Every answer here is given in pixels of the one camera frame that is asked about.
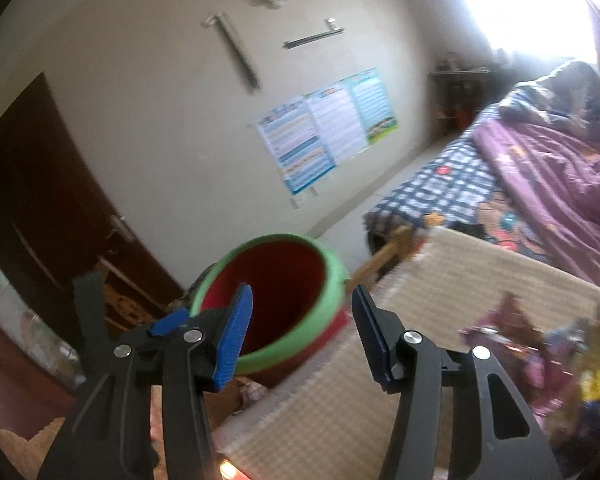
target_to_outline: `green rim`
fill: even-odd
[[[326,270],[324,286],[311,310],[288,333],[271,344],[238,358],[235,367],[237,375],[250,374],[273,367],[307,348],[336,317],[344,301],[343,283],[349,278],[349,273],[335,253],[317,243],[313,238],[294,234],[273,234],[253,238],[253,240],[242,244],[216,263],[195,292],[190,315],[196,316],[199,314],[207,290],[230,261],[251,247],[278,240],[292,240],[308,245],[318,251]]]

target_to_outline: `wooden door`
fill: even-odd
[[[92,177],[42,74],[0,118],[0,268],[77,348],[75,276],[94,268],[107,275],[112,333],[161,317],[182,294]]]

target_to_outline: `bed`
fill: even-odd
[[[547,244],[544,224],[535,218],[539,207],[536,202],[526,200],[524,194],[521,200],[519,192],[512,192],[516,190],[516,183],[509,182],[513,169],[499,163],[511,157],[521,158],[524,151],[511,142],[508,152],[494,153],[495,148],[490,148],[491,138],[496,137],[493,132],[500,126],[515,133],[528,125],[535,128],[534,135],[545,137],[547,132],[556,132],[579,142],[577,149],[583,153],[584,161],[591,162],[600,146],[599,74],[590,65],[572,60],[548,76],[519,83],[502,101],[485,108],[438,157],[365,215],[371,253],[376,253],[398,227],[406,226],[417,246],[427,230],[445,226],[578,275],[565,263],[560,246]],[[477,137],[482,146],[476,143]],[[556,151],[550,156],[561,147],[551,148]],[[486,153],[495,158],[489,160]],[[524,168],[517,170],[524,173]],[[600,223],[599,218],[585,218],[582,223],[586,221]]]

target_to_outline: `checkered bedsheet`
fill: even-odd
[[[400,225],[420,234],[443,225],[550,262],[541,241],[520,218],[472,142],[473,131],[488,118],[499,119],[497,105],[482,110],[438,157],[369,211],[368,232],[386,240]]]

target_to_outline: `white wall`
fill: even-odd
[[[490,60],[490,46],[473,20],[464,0],[407,0],[409,10],[422,30],[435,59],[455,52],[467,66]]]
[[[251,237],[307,232],[426,140],[432,59],[405,0],[289,0],[279,10],[254,1],[16,0],[0,21],[0,115],[45,72],[94,176],[182,285]],[[245,90],[217,31],[200,26],[217,8],[256,62],[260,92]],[[344,34],[282,49],[331,16]],[[374,66],[399,129],[293,209],[248,124]]]

